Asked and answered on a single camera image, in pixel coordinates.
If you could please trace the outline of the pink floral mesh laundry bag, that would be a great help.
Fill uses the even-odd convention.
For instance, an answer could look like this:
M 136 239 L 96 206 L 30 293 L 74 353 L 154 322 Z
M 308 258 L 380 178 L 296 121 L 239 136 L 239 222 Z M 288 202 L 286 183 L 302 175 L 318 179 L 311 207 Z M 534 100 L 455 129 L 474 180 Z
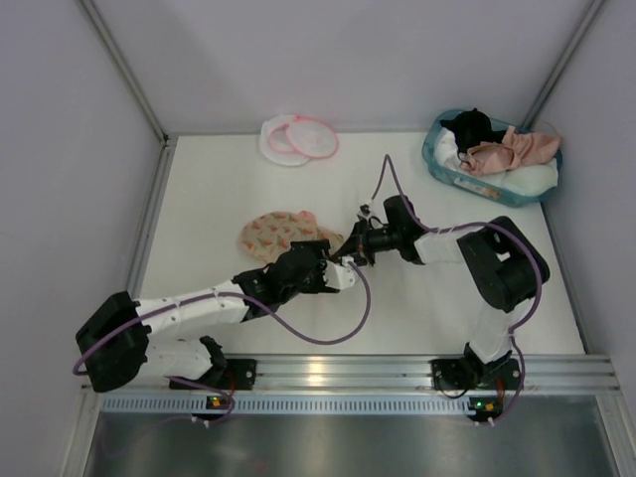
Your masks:
M 242 249 L 262 263 L 275 262 L 295 241 L 320 239 L 329 241 L 331 252 L 345 241 L 342 235 L 319 225 L 307 211 L 266 213 L 247 223 L 238 237 Z

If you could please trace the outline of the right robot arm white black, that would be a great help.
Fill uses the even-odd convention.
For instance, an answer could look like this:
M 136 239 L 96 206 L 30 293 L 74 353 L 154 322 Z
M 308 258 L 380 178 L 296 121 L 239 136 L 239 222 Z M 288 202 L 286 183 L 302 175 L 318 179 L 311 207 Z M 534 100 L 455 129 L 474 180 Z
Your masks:
M 332 259 L 373 265 L 377 253 L 395 250 L 416 265 L 465 264 L 485 305 L 464 356 L 482 366 L 508 358 L 516 331 L 535 315 L 551 276 L 544 258 L 515 223 L 502 216 L 433 229 L 421 223 L 410 200 L 400 195 L 386 199 L 384 209 L 387 220 L 375 228 L 375 216 L 363 206 Z

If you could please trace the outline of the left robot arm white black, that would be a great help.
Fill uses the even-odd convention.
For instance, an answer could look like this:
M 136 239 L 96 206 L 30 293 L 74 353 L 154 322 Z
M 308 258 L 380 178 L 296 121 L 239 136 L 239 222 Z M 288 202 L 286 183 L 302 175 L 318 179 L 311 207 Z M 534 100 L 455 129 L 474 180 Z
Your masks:
M 163 377 L 211 386 L 226 367 L 213 327 L 264 317 L 300 293 L 325 291 L 328 251 L 325 239 L 295 241 L 275 262 L 199 292 L 150 300 L 114 293 L 77 332 L 74 373 L 97 393 Z

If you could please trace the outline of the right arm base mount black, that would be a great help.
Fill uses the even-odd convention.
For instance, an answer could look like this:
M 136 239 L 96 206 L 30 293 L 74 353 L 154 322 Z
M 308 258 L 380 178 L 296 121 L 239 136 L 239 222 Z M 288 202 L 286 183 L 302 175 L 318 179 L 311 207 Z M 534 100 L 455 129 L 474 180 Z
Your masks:
M 462 355 L 434 359 L 430 366 L 433 388 L 448 398 L 461 398 L 471 391 L 509 391 L 518 386 L 522 374 L 511 351 L 495 361 L 484 362 L 469 344 Z

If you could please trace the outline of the pink garment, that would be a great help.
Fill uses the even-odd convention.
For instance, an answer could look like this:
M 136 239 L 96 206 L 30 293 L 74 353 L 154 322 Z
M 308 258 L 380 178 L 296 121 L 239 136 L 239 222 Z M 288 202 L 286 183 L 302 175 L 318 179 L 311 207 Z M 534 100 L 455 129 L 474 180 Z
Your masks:
M 460 169 L 472 176 L 494 175 L 520 168 L 546 165 L 557 155 L 557 134 L 519 133 L 509 126 L 500 142 L 484 142 L 467 149 Z

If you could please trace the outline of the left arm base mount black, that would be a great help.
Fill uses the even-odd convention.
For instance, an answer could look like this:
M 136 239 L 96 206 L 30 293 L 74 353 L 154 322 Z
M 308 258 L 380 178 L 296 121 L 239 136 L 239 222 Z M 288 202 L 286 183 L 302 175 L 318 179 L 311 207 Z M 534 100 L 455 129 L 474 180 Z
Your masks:
M 250 391 L 256 368 L 254 359 L 213 359 L 212 366 L 193 383 L 222 391 Z

